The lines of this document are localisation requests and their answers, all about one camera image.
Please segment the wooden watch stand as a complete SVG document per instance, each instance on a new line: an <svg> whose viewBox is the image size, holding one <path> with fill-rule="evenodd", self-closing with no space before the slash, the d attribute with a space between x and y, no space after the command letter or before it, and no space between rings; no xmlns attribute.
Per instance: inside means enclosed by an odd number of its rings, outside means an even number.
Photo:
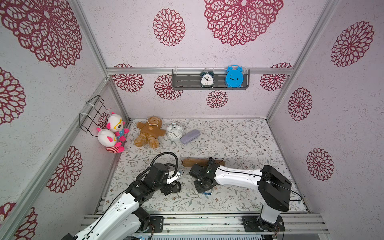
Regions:
<svg viewBox="0 0 384 240"><path fill-rule="evenodd" d="M203 167L208 167L210 164L217 164L220 166L226 166L223 158L208 158L208 159L193 159L187 158L182 160L184 167L191 168L193 165L198 164Z"/></svg>

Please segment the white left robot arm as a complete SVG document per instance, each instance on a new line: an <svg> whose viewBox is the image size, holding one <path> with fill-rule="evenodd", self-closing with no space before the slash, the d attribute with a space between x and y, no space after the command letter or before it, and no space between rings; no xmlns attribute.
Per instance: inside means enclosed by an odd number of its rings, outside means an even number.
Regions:
<svg viewBox="0 0 384 240"><path fill-rule="evenodd" d="M168 195L181 190L178 179L183 170L170 171L172 164L155 163L143 180L133 181L106 212L76 235L66 234L64 240L123 240L136 232L154 232L151 215L142 208L160 190Z"/></svg>

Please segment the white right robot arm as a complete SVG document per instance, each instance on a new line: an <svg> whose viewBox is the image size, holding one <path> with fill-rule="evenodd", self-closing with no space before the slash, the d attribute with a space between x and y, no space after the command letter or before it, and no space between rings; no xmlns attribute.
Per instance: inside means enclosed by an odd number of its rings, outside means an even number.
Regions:
<svg viewBox="0 0 384 240"><path fill-rule="evenodd" d="M292 183L278 170L264 165L260 170L231 169L209 161L206 165L192 165L189 176L195 178L198 193L215 186L238 186L259 191L265 203L258 216L244 216L247 232L285 232L282 212L289 211Z"/></svg>

